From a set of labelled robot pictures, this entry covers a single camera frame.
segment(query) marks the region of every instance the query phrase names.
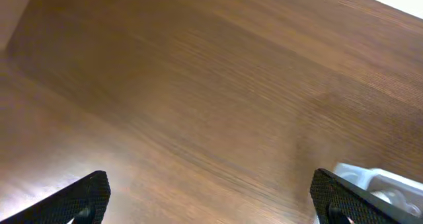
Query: wood grain surface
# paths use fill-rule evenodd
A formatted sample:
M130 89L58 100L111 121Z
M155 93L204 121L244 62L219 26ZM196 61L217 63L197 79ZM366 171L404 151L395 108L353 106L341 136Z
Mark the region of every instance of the wood grain surface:
M306 223L316 168L423 182L423 20L372 0L31 0L0 219L94 170L104 223Z

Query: brown wooden surface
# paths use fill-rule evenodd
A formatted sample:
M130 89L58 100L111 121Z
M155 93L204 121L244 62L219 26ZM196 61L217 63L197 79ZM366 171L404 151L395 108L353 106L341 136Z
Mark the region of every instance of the brown wooden surface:
M32 0L0 219L105 170L104 223L304 223L314 169L423 182L423 20L371 0Z

